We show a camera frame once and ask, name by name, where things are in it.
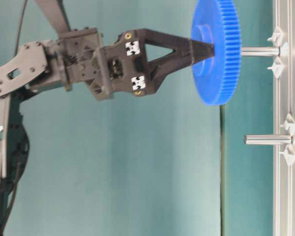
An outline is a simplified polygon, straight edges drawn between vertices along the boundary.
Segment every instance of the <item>screw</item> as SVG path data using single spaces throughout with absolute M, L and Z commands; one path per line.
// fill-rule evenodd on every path
M 85 65 L 84 65 L 84 64 L 81 64 L 81 65 L 79 66 L 79 69 L 80 69 L 80 70 L 84 70 L 84 69 L 85 69 Z
M 126 33 L 126 35 L 124 36 L 125 39 L 130 39 L 132 37 L 131 33 Z
M 4 127 L 1 125 L 0 126 L 0 132 L 2 132 L 4 130 Z

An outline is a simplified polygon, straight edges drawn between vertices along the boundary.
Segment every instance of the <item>cable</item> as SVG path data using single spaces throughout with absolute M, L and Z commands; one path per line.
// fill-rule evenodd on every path
M 10 217 L 13 205 L 14 205 L 14 201 L 15 201 L 15 197 L 16 197 L 16 192 L 18 189 L 18 182 L 20 180 L 20 170 L 21 170 L 21 158 L 20 158 L 21 154 L 18 155 L 18 164 L 17 164 L 17 168 L 16 168 L 16 174 L 15 174 L 15 179 L 14 179 L 14 183 L 13 183 L 13 188 L 12 188 L 12 197 L 11 197 L 11 201 L 10 201 L 10 205 L 6 210 L 6 214 L 5 214 L 5 218 L 3 223 L 1 224 L 0 227 L 0 236 L 3 235 L 6 223 Z
M 14 48 L 14 56 L 17 55 L 18 49 L 19 49 L 20 37 L 21 37 L 21 31 L 22 31 L 22 25 L 23 25 L 23 19 L 24 19 L 24 14 L 25 14 L 25 9 L 26 9 L 27 3 L 28 3 L 28 0 L 24 0 L 23 5 L 22 5 L 22 9 L 21 9 L 21 16 L 20 16 L 20 20 L 19 20 L 17 36 L 16 36 L 16 43 L 15 43 L 15 48 Z M 26 140 L 27 145 L 28 145 L 28 150 L 26 151 L 26 160 L 25 160 L 25 166 L 26 166 L 27 159 L 28 159 L 28 151 L 29 151 L 29 148 L 30 148 L 30 143 L 29 143 L 29 139 L 28 139 L 27 133 L 26 133 L 23 125 L 22 125 L 22 128 L 24 130 L 25 140 Z M 2 222 L 1 227 L 0 227 L 0 236 L 3 235 L 6 223 L 7 223 L 8 219 L 9 219 L 9 217 L 10 217 L 10 214 L 11 214 L 14 202 L 15 202 L 16 192 L 17 192 L 17 188 L 18 188 L 18 182 L 19 182 L 20 177 L 22 176 L 22 174 L 24 172 L 24 170 L 22 170 L 22 173 L 20 173 L 21 172 L 21 163 L 22 163 L 21 162 L 21 155 L 22 155 L 22 151 L 20 151 L 20 153 L 18 155 L 18 158 L 17 158 L 17 168 L 16 168 L 15 179 L 14 179 L 14 182 L 13 182 L 12 197 L 11 197 L 9 207 L 6 210 L 4 221 Z
M 19 44 L 20 44 L 20 37 L 21 37 L 21 31 L 22 31 L 22 25 L 23 25 L 23 19 L 24 19 L 24 14 L 25 14 L 25 9 L 26 9 L 27 4 L 28 4 L 28 0 L 24 0 L 23 5 L 22 5 L 22 10 L 21 10 L 21 16 L 20 16 L 20 20 L 19 20 L 18 31 L 17 31 L 17 35 L 16 35 L 14 56 L 16 56 L 17 53 L 18 53 Z

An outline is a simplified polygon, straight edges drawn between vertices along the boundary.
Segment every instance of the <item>white clip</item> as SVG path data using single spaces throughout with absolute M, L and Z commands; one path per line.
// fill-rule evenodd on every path
M 284 123 L 281 125 L 291 136 L 295 135 L 295 120 L 291 114 L 288 114 Z
M 274 63 L 271 67 L 268 67 L 267 68 L 268 70 L 272 70 L 273 71 L 273 74 L 274 74 L 274 77 L 276 79 L 280 78 L 283 70 L 284 70 L 284 65 L 281 61 L 281 59 L 279 57 L 277 57 L 275 60 L 274 60 Z
M 274 33 L 273 33 L 272 37 L 271 38 L 268 38 L 267 40 L 269 42 L 273 42 L 273 44 L 276 47 L 279 47 L 282 44 L 283 35 L 284 34 L 283 34 L 282 30 L 279 27 L 276 27 L 275 30 L 274 30 Z
M 288 166 L 291 166 L 295 162 L 295 152 L 292 145 L 287 145 L 284 151 L 280 152 L 284 156 Z

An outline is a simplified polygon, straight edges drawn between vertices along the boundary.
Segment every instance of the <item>wall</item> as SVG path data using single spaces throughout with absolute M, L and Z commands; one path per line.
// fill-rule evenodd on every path
M 234 0 L 243 47 L 271 47 L 271 0 Z M 245 134 L 273 133 L 272 58 L 242 59 L 238 88 L 223 107 L 223 235 L 270 236 L 273 147 L 246 146 Z
M 72 28 L 105 44 L 151 28 L 190 35 L 196 1 L 65 0 Z M 21 1 L 0 0 L 0 65 L 13 54 Z M 21 42 L 56 39 L 33 1 Z M 151 49 L 150 54 L 161 54 Z M 31 151 L 6 235 L 220 235 L 220 117 L 190 68 L 153 96 L 98 102 L 85 85 L 22 104 Z

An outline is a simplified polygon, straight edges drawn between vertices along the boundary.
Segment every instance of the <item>metal peg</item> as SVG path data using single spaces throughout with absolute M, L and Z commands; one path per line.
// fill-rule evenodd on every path
M 242 56 L 251 57 L 277 57 L 280 55 L 279 48 L 241 48 Z
M 286 134 L 245 135 L 247 145 L 286 145 L 292 143 L 292 137 Z

